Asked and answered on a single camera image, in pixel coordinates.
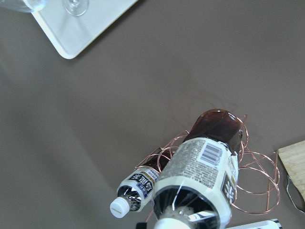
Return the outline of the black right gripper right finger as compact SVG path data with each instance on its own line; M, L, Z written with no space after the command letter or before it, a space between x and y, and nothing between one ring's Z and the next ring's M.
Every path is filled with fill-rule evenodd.
M234 227L229 227L227 229L281 229L282 225L278 219L269 219Z

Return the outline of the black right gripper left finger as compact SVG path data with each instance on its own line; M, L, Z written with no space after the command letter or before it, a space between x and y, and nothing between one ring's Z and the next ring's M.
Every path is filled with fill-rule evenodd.
M136 224L136 229L147 229L147 223L146 222L138 222Z

